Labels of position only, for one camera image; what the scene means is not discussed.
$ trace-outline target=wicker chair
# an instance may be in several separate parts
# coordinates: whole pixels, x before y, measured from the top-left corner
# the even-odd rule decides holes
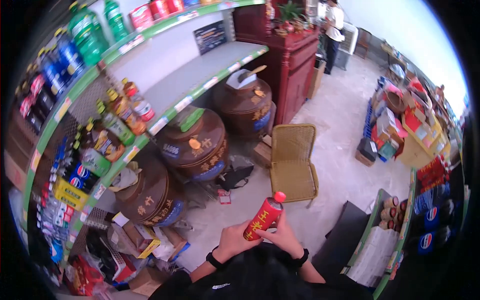
[[[310,161],[316,128],[312,124],[277,125],[272,133],[272,192],[282,191],[285,202],[310,199],[318,195],[318,177]]]

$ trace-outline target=potted plant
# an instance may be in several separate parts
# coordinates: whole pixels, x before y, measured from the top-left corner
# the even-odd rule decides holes
[[[305,20],[307,17],[301,13],[302,9],[300,7],[297,7],[295,3],[288,0],[287,4],[279,5],[278,9],[280,10],[283,29],[288,32],[292,32],[295,29],[295,32],[297,33],[303,31],[303,22],[300,20],[300,16]]]

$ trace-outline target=red wooden cabinet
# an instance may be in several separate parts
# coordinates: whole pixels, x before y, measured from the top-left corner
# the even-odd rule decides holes
[[[267,68],[258,73],[272,88],[272,100],[277,105],[275,125],[288,124],[305,102],[315,63],[318,28],[285,38],[275,35],[268,17],[270,4],[238,7],[233,12],[237,41],[267,45],[269,51],[247,64],[252,70],[261,65]]]

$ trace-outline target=blue label on jar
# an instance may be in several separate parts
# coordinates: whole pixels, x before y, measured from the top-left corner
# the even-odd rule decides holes
[[[225,163],[223,162],[223,160],[220,160],[219,162],[217,162],[216,165],[214,165],[207,172],[203,172],[202,174],[194,175],[192,177],[192,180],[193,181],[211,180],[211,179],[215,178],[220,173],[220,171],[223,169],[224,166],[225,166]]]
[[[260,129],[265,127],[265,125],[270,120],[270,112],[271,110],[269,110],[263,117],[261,117],[260,120],[255,121],[255,123],[253,123],[253,128],[255,131],[259,131]]]
[[[180,148],[176,146],[172,146],[170,144],[163,144],[163,151],[162,153],[170,158],[178,159]]]
[[[418,246],[419,254],[428,254],[433,251],[433,239],[434,235],[431,232],[420,237]]]
[[[175,200],[173,202],[173,208],[170,214],[163,219],[163,221],[158,222],[156,225],[157,226],[168,226],[175,222],[180,215],[180,213],[183,211],[183,201],[182,200]]]

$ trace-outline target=green plastic bottle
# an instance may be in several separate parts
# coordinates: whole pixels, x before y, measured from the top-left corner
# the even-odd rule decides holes
[[[105,17],[112,30],[115,41],[118,42],[128,36],[127,28],[125,27],[125,24],[123,24],[123,17],[120,8],[115,1],[105,0]]]
[[[80,11],[85,11],[88,15],[92,17],[92,24],[95,29],[95,33],[98,37],[98,40],[103,46],[103,51],[106,51],[110,47],[110,45],[108,44],[108,41],[105,38],[105,35],[103,34],[102,25],[98,21],[98,16],[94,11],[88,9],[86,4],[80,5]]]
[[[70,5],[69,10],[72,19],[68,23],[68,31],[85,63],[94,66],[102,59],[103,46],[95,34],[92,18],[86,11],[78,10],[77,1]]]

